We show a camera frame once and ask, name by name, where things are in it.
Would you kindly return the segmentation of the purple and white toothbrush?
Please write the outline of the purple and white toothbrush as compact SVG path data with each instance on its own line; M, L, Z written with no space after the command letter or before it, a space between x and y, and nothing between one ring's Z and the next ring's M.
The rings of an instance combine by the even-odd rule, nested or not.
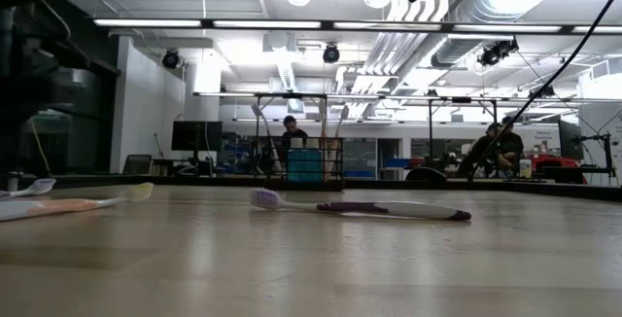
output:
M390 217L417 218L429 220L470 221L472 215L464 210L419 202L323 202L294 203L284 200L277 192L268 189L254 189L249 192L252 205L266 209L291 209L322 213L363 213Z
M48 179L38 179L38 180L34 181L28 188L26 188L24 190L13 191L13 192L0 191L0 199L4 200L4 199L21 197L21 196L27 196L27 195L46 194L47 192L52 190L52 188L55 185L55 183L56 183L56 180L55 179L51 179L51 178L48 178Z
M270 146L270 154L271 154L271 162L273 163L273 170L275 173L281 174L283 172L281 162L279 160L278 152L276 146L274 144L274 140L270 133L269 123L265 115L263 114L260 106L257 103L251 105L252 111L255 114L256 118L261 120L264 123L266 134L268 137L268 142Z

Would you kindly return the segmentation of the long ceiling light bar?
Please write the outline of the long ceiling light bar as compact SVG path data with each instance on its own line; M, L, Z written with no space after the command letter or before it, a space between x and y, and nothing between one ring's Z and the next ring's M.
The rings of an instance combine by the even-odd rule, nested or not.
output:
M603 36L622 36L622 24L531 24L457 23L429 21L346 21L278 19L185 19L185 18L96 18L106 28L134 29L218 29L218 30L312 30L352 32L510 34L578 36L587 32Z

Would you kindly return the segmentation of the person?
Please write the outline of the person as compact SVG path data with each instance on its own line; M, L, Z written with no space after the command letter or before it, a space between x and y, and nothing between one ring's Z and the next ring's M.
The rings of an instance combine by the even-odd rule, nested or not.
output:
M501 120L498 142L498 164L506 173L515 173L523 156L524 143L520 135L513 131L513 118L506 116Z
M283 126L286 131L282 134L281 146L284 149L289 149L294 138L306 139L308 137L304 130L297 127L297 121L293 116L286 116L283 119Z
M485 135L470 146L458 171L461 176L468 176L472 171L475 171L475 177L485 178L493 173L500 163L500 150L498 146L492 147L488 153L486 150L500 131L501 124L492 123L487 128Z

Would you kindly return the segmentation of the black computer monitor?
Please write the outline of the black computer monitor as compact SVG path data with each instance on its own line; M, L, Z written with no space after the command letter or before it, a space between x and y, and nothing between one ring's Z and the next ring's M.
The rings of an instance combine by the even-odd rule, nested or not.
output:
M222 122L173 123L171 149L174 151L219 152L222 144Z
M583 147L580 141L581 129L577 124L558 121L561 156L566 159L582 160Z

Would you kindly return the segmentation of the red bag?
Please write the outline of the red bag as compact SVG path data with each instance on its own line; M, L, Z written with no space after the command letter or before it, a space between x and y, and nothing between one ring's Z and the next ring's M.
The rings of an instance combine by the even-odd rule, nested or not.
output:
M553 155L540 154L530 156L532 161L532 176L535 178L554 180L562 184L586 184L579 165L572 158L562 158Z

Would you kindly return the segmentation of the grey office chair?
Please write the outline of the grey office chair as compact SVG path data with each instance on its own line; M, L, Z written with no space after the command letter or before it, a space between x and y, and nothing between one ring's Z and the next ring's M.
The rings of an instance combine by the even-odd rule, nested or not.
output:
M125 159L123 175L148 175L152 164L151 155L128 155Z

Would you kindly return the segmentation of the orange toothbrush yellow bristles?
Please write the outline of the orange toothbrush yellow bristles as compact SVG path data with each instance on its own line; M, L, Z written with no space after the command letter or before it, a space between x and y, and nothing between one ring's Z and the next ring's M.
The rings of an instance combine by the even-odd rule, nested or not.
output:
M143 183L130 188L124 194L108 199L66 198L53 200L10 200L0 202L0 222L76 213L106 208L125 202L135 202L151 196L153 183Z

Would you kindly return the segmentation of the black metal frame stand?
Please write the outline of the black metal frame stand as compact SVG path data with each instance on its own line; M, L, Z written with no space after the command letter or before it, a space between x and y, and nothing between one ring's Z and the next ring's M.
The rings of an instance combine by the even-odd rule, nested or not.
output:
M434 160L434 144L433 144L433 115L435 110L432 109L432 105L435 101L439 101L441 107L445 103L451 104L471 104L477 103L482 107L489 115L493 117L493 123L497 124L498 121L498 102L499 98L495 97L469 97L469 96L430 96L428 97L428 124L429 124L429 160ZM486 157L489 155L490 151L494 148L495 144L499 139L499 128L496 126L493 129L494 139L491 141L490 145L487 147L485 151L482 152L481 158L478 162L473 166L471 173L469 173L466 177L466 180L469 183L473 183L475 179L475 174L480 165L485 161Z
M282 97L284 99L294 99L294 100L318 100L318 109L319 109L319 99L324 98L327 99L325 94L315 94L315 93L299 93L299 92L285 92L283 94L277 93L256 93L256 97L258 101L260 101L263 97L269 96L270 98L274 97Z

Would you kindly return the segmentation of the black aluminium table frame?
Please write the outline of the black aluminium table frame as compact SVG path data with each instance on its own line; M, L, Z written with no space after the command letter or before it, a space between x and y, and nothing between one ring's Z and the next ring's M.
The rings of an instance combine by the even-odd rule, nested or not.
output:
M266 187L276 191L340 192L344 190L425 190L468 192L513 192L540 194L622 203L622 187L601 187L576 184L512 182L501 179L476 179L472 182L451 179L444 183L424 181L337 180L326 183L293 183L261 178L160 177L145 175L61 175L56 178L58 189L103 187L151 182L166 186L205 187Z

